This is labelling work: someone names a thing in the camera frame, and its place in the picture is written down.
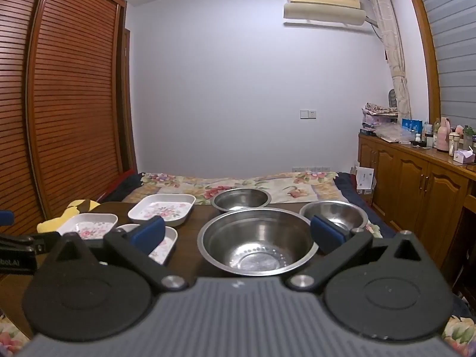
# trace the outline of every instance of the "curtain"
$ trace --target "curtain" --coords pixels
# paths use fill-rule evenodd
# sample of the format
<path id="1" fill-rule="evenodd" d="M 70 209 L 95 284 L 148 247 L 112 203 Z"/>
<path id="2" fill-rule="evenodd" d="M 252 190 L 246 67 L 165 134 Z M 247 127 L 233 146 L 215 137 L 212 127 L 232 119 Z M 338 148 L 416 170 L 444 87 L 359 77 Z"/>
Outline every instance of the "curtain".
<path id="1" fill-rule="evenodd" d="M 410 98 L 405 77 L 405 60 L 403 58 L 402 42 L 398 32 L 397 21 L 390 0 L 370 0 L 377 18 L 378 28 L 382 33 L 383 43 L 387 54 L 393 87 L 397 97 L 398 123 L 402 119 L 411 119 Z"/>

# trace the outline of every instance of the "gray ribbed surface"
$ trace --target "gray ribbed surface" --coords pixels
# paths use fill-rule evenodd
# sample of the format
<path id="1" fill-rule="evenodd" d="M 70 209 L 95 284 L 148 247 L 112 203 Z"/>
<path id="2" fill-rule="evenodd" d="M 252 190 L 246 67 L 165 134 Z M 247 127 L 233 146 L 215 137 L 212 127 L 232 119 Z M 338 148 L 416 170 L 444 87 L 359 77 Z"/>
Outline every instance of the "gray ribbed surface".
<path id="1" fill-rule="evenodd" d="M 278 278 L 201 278 L 166 294 L 139 325 L 103 341 L 37 336 L 21 357 L 457 357 L 436 336 L 412 345 L 360 339 L 339 328 L 311 294 Z"/>
<path id="2" fill-rule="evenodd" d="M 476 0 L 423 0 L 438 65 L 441 115 L 476 127 Z"/>

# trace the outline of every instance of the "yellow cloth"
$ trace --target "yellow cloth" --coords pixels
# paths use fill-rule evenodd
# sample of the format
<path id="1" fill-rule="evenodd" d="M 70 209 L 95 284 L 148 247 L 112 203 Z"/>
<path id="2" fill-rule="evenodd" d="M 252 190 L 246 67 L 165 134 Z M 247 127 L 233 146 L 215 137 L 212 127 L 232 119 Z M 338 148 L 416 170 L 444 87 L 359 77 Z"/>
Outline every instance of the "yellow cloth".
<path id="1" fill-rule="evenodd" d="M 99 203 L 92 200 L 74 200 L 68 204 L 68 207 L 63 212 L 63 215 L 56 217 L 51 220 L 47 220 L 43 223 L 39 223 L 36 226 L 38 233 L 42 234 L 45 232 L 56 231 L 64 223 L 66 223 L 71 217 L 76 216 L 81 212 L 89 212 L 90 210 L 97 207 Z"/>

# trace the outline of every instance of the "silver screw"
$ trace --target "silver screw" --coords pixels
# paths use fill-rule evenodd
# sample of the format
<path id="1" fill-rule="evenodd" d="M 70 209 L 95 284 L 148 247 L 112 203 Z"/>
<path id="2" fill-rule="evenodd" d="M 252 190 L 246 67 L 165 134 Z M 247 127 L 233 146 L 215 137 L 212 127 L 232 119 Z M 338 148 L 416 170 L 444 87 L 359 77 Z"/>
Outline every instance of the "silver screw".
<path id="1" fill-rule="evenodd" d="M 291 283 L 296 287 L 309 287 L 314 283 L 314 278 L 309 275 L 294 275 Z"/>
<path id="2" fill-rule="evenodd" d="M 363 228 L 352 228 L 350 231 L 351 231 L 353 234 L 358 234 L 358 233 L 360 233 L 360 232 L 363 232 L 364 229 L 363 229 Z"/>
<path id="3" fill-rule="evenodd" d="M 178 275 L 169 275 L 163 278 L 161 283 L 167 288 L 176 289 L 185 285 L 185 279 Z"/>

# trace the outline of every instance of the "dark blue mattress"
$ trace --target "dark blue mattress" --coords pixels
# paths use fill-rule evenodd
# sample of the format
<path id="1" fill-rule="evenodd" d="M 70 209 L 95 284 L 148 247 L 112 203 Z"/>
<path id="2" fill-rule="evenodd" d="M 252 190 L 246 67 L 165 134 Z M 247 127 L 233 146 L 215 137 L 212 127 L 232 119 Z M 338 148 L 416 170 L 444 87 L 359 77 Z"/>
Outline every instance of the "dark blue mattress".
<path id="1" fill-rule="evenodd" d="M 395 231 L 392 230 L 384 221 L 378 217 L 377 213 L 370 208 L 363 198 L 355 191 L 354 185 L 350 179 L 349 173 L 339 172 L 339 177 L 334 179 L 334 182 L 342 192 L 342 195 L 354 205 L 360 206 L 368 215 L 368 219 L 372 224 L 376 224 L 380 227 L 380 233 L 383 237 L 394 237 Z"/>

